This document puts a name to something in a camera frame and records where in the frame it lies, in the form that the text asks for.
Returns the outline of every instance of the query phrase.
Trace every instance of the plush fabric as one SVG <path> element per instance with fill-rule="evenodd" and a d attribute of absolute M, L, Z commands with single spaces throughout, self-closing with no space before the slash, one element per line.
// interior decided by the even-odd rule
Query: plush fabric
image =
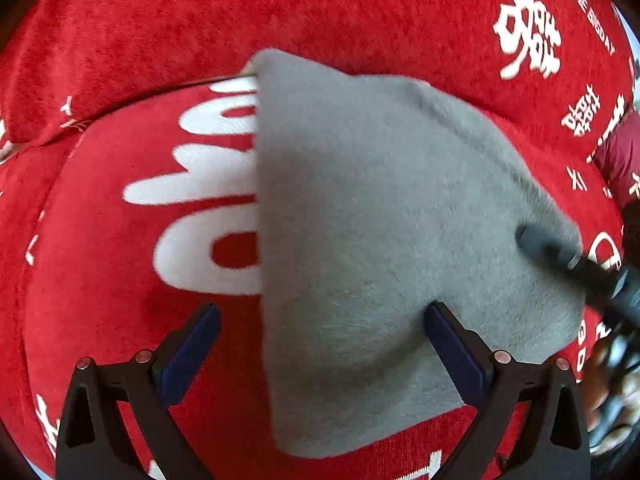
<path fill-rule="evenodd" d="M 491 121 L 408 78 L 273 50 L 254 67 L 264 366 L 281 450 L 335 456 L 462 406 L 425 341 L 431 301 L 519 361 L 571 342 L 584 292 L 532 265 L 514 231 L 533 222 L 580 247 L 577 229 Z"/>
<path fill-rule="evenodd" d="M 432 475 L 473 410 L 446 413 L 328 460 L 293 458 L 274 446 L 260 357 L 255 173 L 244 153 L 253 145 L 253 110 L 245 97 L 221 102 L 234 89 L 253 95 L 250 83 L 143 100 L 88 129 L 84 120 L 147 92 L 236 73 L 268 46 L 347 73 L 421 78 L 488 110 L 576 222 L 585 250 L 612 265 L 620 218 L 585 161 L 618 116 L 620 99 L 630 101 L 628 45 L 609 0 L 533 1 L 549 12 L 536 4 L 538 16 L 549 23 L 553 16 L 555 25 L 549 37 L 532 35 L 528 45 L 544 39 L 550 47 L 558 31 L 561 43 L 553 49 L 560 66 L 557 73 L 551 64 L 542 72 L 530 68 L 525 52 L 510 79 L 500 73 L 523 42 L 509 44 L 498 27 L 501 42 L 494 26 L 501 6 L 514 0 L 37 1 L 0 57 L 0 134 L 28 143 L 0 166 L 0 340 L 8 356 L 0 417 L 27 457 L 53 473 L 56 420 L 76 359 L 129 358 L 208 299 L 220 305 L 225 331 L 174 413 L 217 478 Z M 590 130 L 576 136 L 578 115 L 568 107 L 583 119 L 587 105 L 596 108 Z M 206 116 L 180 122 L 198 106 Z M 567 114 L 576 120 L 574 130 Z M 161 178 L 186 167 L 194 170 L 184 186 Z M 207 231 L 211 225 L 217 230 Z M 244 230 L 236 233 L 238 226 Z M 598 321 L 586 312 L 565 352 L 578 374 L 602 334 Z M 501 452 L 513 444 L 519 420 Z M 148 463 L 140 437 L 134 440 Z M 494 462 L 488 476 L 496 474 Z"/>
<path fill-rule="evenodd" d="M 530 23 L 527 46 L 552 49 L 557 73 L 548 72 L 553 62 L 530 68 L 524 52 L 517 75 L 502 78 L 524 47 L 517 33 L 504 30 L 501 41 L 494 30 L 501 6 L 509 11 L 515 0 L 39 0 L 0 60 L 0 111 L 13 142 L 42 144 L 67 133 L 68 120 L 236 73 L 272 46 L 347 73 L 428 80 L 519 124 L 531 142 L 588 156 L 618 96 L 630 102 L 624 30 L 610 0 L 517 1 L 527 4 L 525 19 L 535 11 L 542 24 Z M 600 107 L 576 137 L 561 121 L 587 85 Z M 60 112 L 68 96 L 72 116 Z"/>
<path fill-rule="evenodd" d="M 593 157 L 622 211 L 640 198 L 640 115 L 632 108 Z"/>
<path fill-rule="evenodd" d="M 238 89 L 243 92 L 235 94 Z M 20 290 L 22 313 L 18 328 L 3 327 L 8 353 L 16 355 L 4 370 L 3 384 L 10 385 L 10 392 L 3 395 L 13 398 L 19 388 L 24 400 L 20 411 L 7 402 L 0 410 L 20 448 L 49 474 L 52 454 L 46 432 L 55 443 L 56 419 L 76 360 L 86 354 L 99 363 L 128 359 L 140 348 L 157 345 L 202 300 L 220 306 L 223 333 L 185 401 L 172 413 L 217 478 L 368 480 L 400 478 L 429 467 L 433 471 L 471 422 L 474 410 L 460 408 L 319 461 L 277 451 L 262 363 L 256 274 L 257 175 L 250 151 L 255 117 L 246 108 L 254 89 L 250 78 L 197 86 L 140 101 L 96 121 L 64 164 L 52 157 L 62 171 L 46 202 L 24 200 L 30 195 L 21 179 L 24 174 L 42 179 L 47 166 L 29 164 L 30 173 L 24 173 L 17 163 L 34 156 L 33 150 L 59 149 L 63 141 L 27 148 L 0 167 L 6 178 L 15 172 L 18 179 L 3 181 L 0 207 L 21 202 L 28 216 L 20 216 L 30 219 L 3 224 L 5 240 L 14 238 L 14 256 L 2 263 L 7 276 L 3 286 Z M 488 116 L 558 207 L 577 223 L 585 250 L 601 263 L 610 261 L 620 247 L 620 218 L 613 200 L 602 192 L 596 168 L 565 153 L 536 150 L 508 121 Z M 572 189 L 567 165 L 580 173 L 586 190 Z M 43 209 L 45 215 L 37 221 Z M 27 252 L 33 265 L 26 261 Z M 18 266 L 14 274 L 7 271 L 11 266 Z M 596 339 L 598 322 L 585 312 L 578 339 L 563 352 L 576 370 Z M 125 416 L 133 428 L 129 410 Z M 521 421 L 522 411 L 501 445 L 503 454 L 511 449 Z M 133 435 L 143 463 L 150 463 L 140 434 Z M 497 471 L 494 462 L 487 477 L 494 478 Z"/>

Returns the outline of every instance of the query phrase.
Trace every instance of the black clamp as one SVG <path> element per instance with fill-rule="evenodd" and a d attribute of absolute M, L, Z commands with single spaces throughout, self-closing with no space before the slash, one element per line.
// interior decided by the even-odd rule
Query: black clamp
<path fill-rule="evenodd" d="M 458 447 L 434 480 L 479 480 L 496 454 L 518 402 L 530 402 L 527 420 L 504 463 L 504 480 L 586 480 L 590 477 L 586 422 L 566 359 L 520 363 L 491 351 L 465 330 L 447 306 L 431 303 L 424 329 L 462 400 L 478 409 Z"/>
<path fill-rule="evenodd" d="M 128 402 L 167 480 L 214 480 L 174 423 L 181 402 L 221 329 L 219 309 L 203 304 L 155 350 L 128 362 L 97 365 L 81 358 L 66 393 L 56 449 L 56 479 L 148 480 L 124 426 Z"/>

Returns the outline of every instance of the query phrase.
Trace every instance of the finger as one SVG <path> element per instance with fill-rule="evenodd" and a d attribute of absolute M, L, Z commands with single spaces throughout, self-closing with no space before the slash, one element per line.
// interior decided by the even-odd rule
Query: finger
<path fill-rule="evenodd" d="M 620 395 L 626 400 L 640 392 L 640 375 L 629 374 L 620 383 Z"/>
<path fill-rule="evenodd" d="M 606 374 L 595 362 L 587 362 L 584 365 L 580 392 L 585 412 L 592 412 L 601 406 L 609 395 L 609 383 L 607 382 Z"/>
<path fill-rule="evenodd" d="M 627 425 L 634 426 L 640 420 L 640 409 L 637 408 L 625 408 L 620 412 L 613 427 Z"/>
<path fill-rule="evenodd" d="M 588 361 L 592 361 L 596 366 L 600 366 L 604 361 L 604 358 L 607 356 L 609 352 L 609 346 L 611 345 L 611 338 L 606 337 L 604 339 L 598 339 L 596 344 L 593 346 L 593 351 L 591 351 L 591 357 L 589 357 Z"/>
<path fill-rule="evenodd" d="M 602 439 L 602 442 L 599 446 L 596 446 L 590 450 L 591 454 L 593 456 L 599 456 L 606 453 L 607 451 L 611 451 L 612 449 L 622 444 L 630 433 L 631 428 L 629 426 L 624 426 L 623 428 L 617 428 L 616 430 L 611 431 L 605 438 Z"/>
<path fill-rule="evenodd" d="M 587 431 L 591 433 L 591 431 L 595 430 L 601 419 L 600 410 L 587 412 Z"/>
<path fill-rule="evenodd" d="M 625 399 L 625 406 L 634 409 L 640 409 L 640 392 L 631 394 Z"/>

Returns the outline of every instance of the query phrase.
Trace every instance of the red fabric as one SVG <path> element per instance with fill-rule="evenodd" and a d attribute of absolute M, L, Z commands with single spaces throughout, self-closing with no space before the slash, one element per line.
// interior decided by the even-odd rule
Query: red fabric
<path fill-rule="evenodd" d="M 555 18 L 559 72 L 543 79 L 529 58 L 500 49 L 494 24 L 513 0 L 39 0 L 0 62 L 0 102 L 13 142 L 59 137 L 73 96 L 76 120 L 150 89 L 238 72 L 274 46 L 348 73 L 393 73 L 526 127 L 535 143 L 586 156 L 616 99 L 628 103 L 630 49 L 610 0 L 587 0 L 615 52 L 600 41 L 577 0 L 539 0 Z M 587 84 L 601 97 L 591 131 L 561 125 Z"/>
<path fill-rule="evenodd" d="M 165 205 L 137 205 L 122 199 L 123 190 L 132 182 L 183 171 L 172 159 L 178 146 L 197 143 L 251 148 L 251 134 L 202 136 L 188 134 L 178 126 L 184 111 L 213 97 L 216 94 L 208 86 L 185 89 L 139 102 L 97 121 L 49 194 L 46 214 L 34 230 L 38 240 L 30 250 L 33 266 L 26 267 L 22 278 L 28 284 L 22 301 L 28 385 L 34 396 L 42 396 L 46 402 L 48 420 L 53 424 L 60 416 L 79 356 L 91 355 L 99 363 L 126 360 L 138 349 L 158 345 L 200 301 L 211 300 L 222 310 L 223 333 L 188 397 L 173 414 L 217 478 L 395 479 L 428 466 L 434 452 L 446 459 L 471 422 L 472 409 L 447 413 L 338 458 L 302 460 L 278 452 L 270 437 L 261 365 L 259 296 L 179 290 L 163 283 L 155 272 L 152 255 L 169 225 L 186 215 L 253 203 L 255 198 L 225 196 Z M 530 145 L 521 130 L 490 117 L 520 150 L 558 205 L 578 222 L 585 245 L 607 228 L 619 247 L 620 219 L 614 203 L 601 192 L 603 183 L 597 170 L 577 158 L 571 160 L 589 187 L 585 192 L 573 191 L 565 168 L 570 159 L 565 154 L 542 153 Z M 19 186 L 7 193 L 12 190 L 17 192 Z M 215 262 L 228 262 L 239 250 L 234 238 L 230 234 L 199 241 L 210 244 Z M 244 245 L 244 252 L 255 255 L 255 247 Z M 600 256 L 603 261 L 610 254 Z M 249 257 L 239 266 L 253 263 Z M 593 344 L 597 321 L 595 316 L 586 318 L 588 339 L 582 347 Z M 574 346 L 564 353 L 576 368 L 577 351 Z M 17 380 L 10 379 L 5 384 Z M 522 409 L 518 415 L 501 448 L 504 453 L 513 445 Z M 28 410 L 23 417 L 33 421 Z M 35 454 L 33 444 L 23 440 L 23 429 L 14 424 L 10 430 L 28 456 L 52 472 L 50 456 L 44 460 L 41 453 Z M 33 431 L 32 425 L 27 435 L 33 436 Z M 151 457 L 139 437 L 135 443 L 148 463 Z M 488 478 L 496 474 L 494 463 Z"/>
<path fill-rule="evenodd" d="M 629 110 L 593 157 L 622 211 L 627 204 L 640 198 L 640 114 Z"/>
<path fill-rule="evenodd" d="M 78 138 L 76 127 L 60 125 L 151 89 L 235 73 L 264 46 L 352 73 L 415 76 L 491 110 L 534 176 L 577 222 L 585 250 L 602 232 L 619 248 L 615 204 L 584 159 L 609 124 L 618 97 L 630 100 L 628 44 L 609 0 L 588 2 L 615 45 L 612 55 L 577 0 L 540 1 L 562 35 L 554 48 L 560 70 L 544 79 L 529 69 L 527 58 L 515 78 L 503 80 L 500 70 L 517 53 L 502 51 L 493 28 L 500 5 L 512 0 L 39 0 L 0 59 L 5 138 L 33 146 L 57 141 L 0 166 L 6 179 L 0 181 L 0 215 L 7 215 L 0 234 L 7 291 L 0 340 L 11 356 L 2 371 L 0 416 L 23 452 L 53 473 L 34 414 L 38 409 L 42 416 L 37 396 L 47 405 L 44 418 L 55 426 L 78 357 L 129 358 L 158 344 L 207 298 L 221 307 L 225 328 L 174 414 L 217 478 L 393 480 L 434 463 L 439 451 L 445 460 L 472 420 L 469 408 L 337 458 L 311 461 L 279 453 L 270 437 L 260 361 L 259 297 L 180 290 L 154 271 L 154 248 L 172 222 L 253 200 L 142 206 L 122 199 L 131 182 L 181 171 L 172 158 L 178 145 L 252 145 L 250 135 L 195 136 L 178 126 L 187 108 L 215 97 L 207 86 L 142 101 L 98 120 L 73 157 L 67 155 Z M 600 110 L 591 131 L 575 137 L 561 121 L 587 85 L 599 96 Z M 61 110 L 68 96 L 69 108 Z M 46 215 L 38 222 L 43 205 Z M 221 265 L 239 266 L 230 263 L 239 251 L 244 265 L 255 257 L 251 235 L 212 245 Z M 33 266 L 25 263 L 28 250 Z M 594 249 L 600 263 L 610 261 L 612 251 L 606 240 Z M 586 314 L 580 339 L 565 352 L 575 368 L 594 342 L 597 321 Z M 517 420 L 503 452 L 516 430 Z M 488 477 L 496 473 L 494 463 Z"/>

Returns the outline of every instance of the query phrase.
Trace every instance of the gray cloth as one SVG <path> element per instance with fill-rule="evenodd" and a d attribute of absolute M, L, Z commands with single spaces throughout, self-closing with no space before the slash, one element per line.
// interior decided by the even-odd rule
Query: gray cloth
<path fill-rule="evenodd" d="M 461 406 L 421 328 L 432 300 L 521 361 L 574 338 L 584 295 L 524 259 L 514 232 L 538 222 L 578 246 L 578 231 L 491 121 L 408 78 L 274 50 L 254 63 L 279 449 L 338 455 Z"/>

